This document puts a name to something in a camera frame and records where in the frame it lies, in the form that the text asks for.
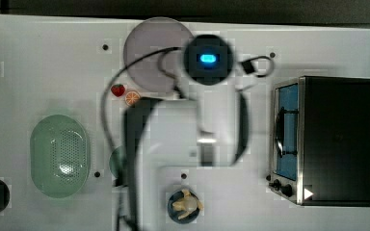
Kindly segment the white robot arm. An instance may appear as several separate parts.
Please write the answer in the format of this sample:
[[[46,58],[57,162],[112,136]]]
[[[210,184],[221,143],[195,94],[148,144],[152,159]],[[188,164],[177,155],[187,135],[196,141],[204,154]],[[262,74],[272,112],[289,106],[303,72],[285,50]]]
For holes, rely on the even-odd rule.
[[[160,231],[161,168],[231,167],[248,146],[248,103],[237,87],[238,62],[230,44],[217,35],[198,35],[176,58],[183,97],[143,97],[122,117],[124,220],[132,231]]]

